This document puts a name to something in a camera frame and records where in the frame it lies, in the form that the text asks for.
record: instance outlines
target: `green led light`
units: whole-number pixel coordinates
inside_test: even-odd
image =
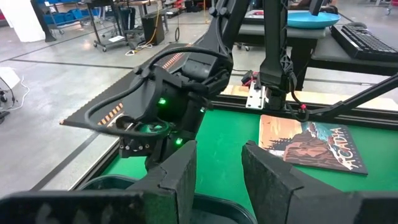
[[[181,145],[181,144],[182,144],[182,138],[178,138],[178,139],[175,141],[175,143],[176,143],[177,145]]]
[[[166,104],[166,100],[163,99],[163,98],[161,98],[161,99],[159,100],[158,103],[159,103],[160,105],[164,105],[164,104]]]

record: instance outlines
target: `book cover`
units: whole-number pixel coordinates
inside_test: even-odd
[[[292,164],[368,174],[345,125],[262,115],[259,146]]]

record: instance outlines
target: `blue plate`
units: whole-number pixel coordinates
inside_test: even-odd
[[[336,24],[340,15],[319,12],[318,16],[311,15],[311,12],[291,12],[287,15],[287,25],[302,29],[321,29]]]

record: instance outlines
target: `paper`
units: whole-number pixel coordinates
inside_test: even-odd
[[[114,42],[116,42],[116,41],[123,40],[123,39],[124,39],[124,37],[119,35],[119,36],[110,38],[109,41],[112,42],[112,43],[114,43]]]

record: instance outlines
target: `metal bracket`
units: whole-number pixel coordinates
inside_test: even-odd
[[[264,99],[266,96],[266,87],[261,86],[261,89],[255,89],[256,81],[250,83],[249,96],[246,101],[247,109],[262,110],[264,108]]]

